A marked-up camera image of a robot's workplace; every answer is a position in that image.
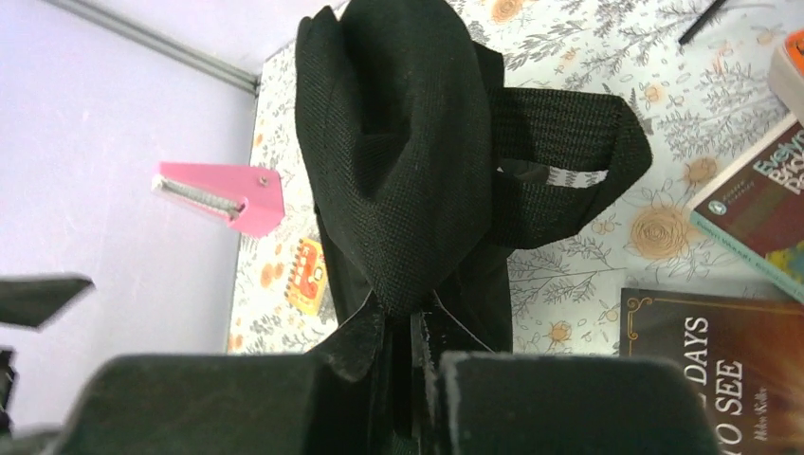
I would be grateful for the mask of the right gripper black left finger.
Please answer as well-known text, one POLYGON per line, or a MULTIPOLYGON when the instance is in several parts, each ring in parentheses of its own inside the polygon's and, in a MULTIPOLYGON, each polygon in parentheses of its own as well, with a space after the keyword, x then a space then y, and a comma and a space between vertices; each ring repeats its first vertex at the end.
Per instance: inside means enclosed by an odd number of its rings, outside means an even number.
POLYGON ((302 355, 128 355, 89 381, 59 454, 367 454, 384 337, 359 312, 302 355))

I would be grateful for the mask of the Evelyn Waugh paperback book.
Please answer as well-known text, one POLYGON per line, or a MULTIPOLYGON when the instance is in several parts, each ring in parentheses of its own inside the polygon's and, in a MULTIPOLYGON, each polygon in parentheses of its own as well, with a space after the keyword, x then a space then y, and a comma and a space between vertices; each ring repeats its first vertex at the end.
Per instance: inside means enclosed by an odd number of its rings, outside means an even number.
POLYGON ((690 224, 803 301, 803 126, 787 115, 685 206, 690 224))

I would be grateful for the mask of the small orange notebook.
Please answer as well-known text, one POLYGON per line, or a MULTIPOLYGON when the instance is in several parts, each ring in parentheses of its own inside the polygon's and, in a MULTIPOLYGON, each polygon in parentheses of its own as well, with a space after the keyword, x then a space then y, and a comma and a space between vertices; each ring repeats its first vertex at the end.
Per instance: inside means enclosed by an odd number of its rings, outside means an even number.
POLYGON ((285 300, 308 316, 317 316, 327 285, 327 272, 321 244, 300 238, 289 269, 285 300))

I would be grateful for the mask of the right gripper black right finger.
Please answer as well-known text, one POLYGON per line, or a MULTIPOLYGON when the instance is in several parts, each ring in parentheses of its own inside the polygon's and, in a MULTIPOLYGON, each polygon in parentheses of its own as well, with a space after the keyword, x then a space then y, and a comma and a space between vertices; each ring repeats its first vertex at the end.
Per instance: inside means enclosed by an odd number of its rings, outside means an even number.
POLYGON ((493 353, 434 308, 421 354, 425 454, 714 454, 704 409, 666 361, 493 353))

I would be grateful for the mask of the pink metronome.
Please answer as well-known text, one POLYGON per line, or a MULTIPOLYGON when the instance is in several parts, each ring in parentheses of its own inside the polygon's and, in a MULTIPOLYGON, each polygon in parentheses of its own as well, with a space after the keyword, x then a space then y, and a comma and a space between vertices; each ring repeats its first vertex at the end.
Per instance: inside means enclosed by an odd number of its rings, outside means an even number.
POLYGON ((264 167, 161 162, 152 191, 254 238, 271 233, 285 216, 281 176, 264 167))

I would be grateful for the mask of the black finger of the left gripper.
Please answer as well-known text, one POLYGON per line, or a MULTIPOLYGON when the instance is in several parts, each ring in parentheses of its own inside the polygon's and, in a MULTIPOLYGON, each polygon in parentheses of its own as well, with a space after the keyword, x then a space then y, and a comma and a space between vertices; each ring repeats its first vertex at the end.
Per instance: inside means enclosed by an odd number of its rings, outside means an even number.
POLYGON ((1 323, 39 329, 94 283, 81 275, 1 279, 1 323))

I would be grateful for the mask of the black microphone tripod stand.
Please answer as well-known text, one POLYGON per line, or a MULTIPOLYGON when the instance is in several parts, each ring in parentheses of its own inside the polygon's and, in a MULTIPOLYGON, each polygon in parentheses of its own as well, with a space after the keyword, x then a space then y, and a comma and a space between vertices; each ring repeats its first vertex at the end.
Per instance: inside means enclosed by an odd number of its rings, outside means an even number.
POLYGON ((678 45, 686 46, 691 43, 701 30, 718 14, 725 3, 726 0, 712 1, 711 4, 701 12, 695 22, 679 37, 677 40, 678 45))

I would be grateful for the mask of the orange and white thick book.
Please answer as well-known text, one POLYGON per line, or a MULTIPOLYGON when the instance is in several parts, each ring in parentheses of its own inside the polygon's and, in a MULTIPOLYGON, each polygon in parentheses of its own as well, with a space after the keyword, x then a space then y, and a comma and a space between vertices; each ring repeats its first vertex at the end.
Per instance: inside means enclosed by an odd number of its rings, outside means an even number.
POLYGON ((768 83, 771 91, 803 124, 803 30, 789 34, 771 57, 768 83))

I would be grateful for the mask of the black student backpack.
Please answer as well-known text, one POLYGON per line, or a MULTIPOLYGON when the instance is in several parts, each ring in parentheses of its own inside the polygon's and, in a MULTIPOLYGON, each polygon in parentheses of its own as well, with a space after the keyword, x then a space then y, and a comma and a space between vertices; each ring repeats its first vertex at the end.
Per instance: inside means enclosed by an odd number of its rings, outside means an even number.
POLYGON ((503 84, 443 1, 301 20, 295 125, 339 321, 374 294, 402 327, 430 294, 513 348, 507 259, 578 234, 649 169, 617 96, 503 84))

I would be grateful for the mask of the Three Days To See book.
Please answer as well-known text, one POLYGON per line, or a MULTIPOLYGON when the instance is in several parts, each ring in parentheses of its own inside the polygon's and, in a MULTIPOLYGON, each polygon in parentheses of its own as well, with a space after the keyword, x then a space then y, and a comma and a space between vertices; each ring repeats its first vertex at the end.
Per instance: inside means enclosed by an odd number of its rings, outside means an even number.
POLYGON ((802 453, 800 303, 635 288, 620 297, 619 353, 675 362, 721 453, 802 453))

